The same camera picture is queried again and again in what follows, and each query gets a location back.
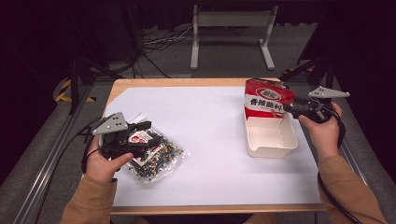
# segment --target white container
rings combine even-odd
[[[283,119],[249,117],[245,126],[247,152],[251,157],[284,158],[297,148],[289,113]]]

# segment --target snack bag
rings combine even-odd
[[[294,92],[282,82],[252,78],[245,86],[245,115],[248,117],[282,118],[283,104],[291,105]]]

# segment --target plastic bag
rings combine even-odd
[[[140,113],[129,123],[139,123],[146,120],[148,118]],[[150,148],[143,158],[133,158],[126,164],[129,170],[140,180],[143,179],[144,182],[152,182],[170,175],[176,167],[190,156],[188,151],[178,146],[153,125],[150,129],[130,133],[128,141],[147,143],[149,139],[158,135],[163,137],[158,146]]]

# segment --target sleeve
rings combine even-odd
[[[387,223],[378,201],[363,181],[353,173],[341,156],[330,157],[319,165],[326,189],[334,199],[362,223]],[[325,203],[332,223],[351,223],[319,188],[320,199]]]
[[[117,179],[104,183],[85,175],[66,205],[61,223],[110,223],[116,189]]]

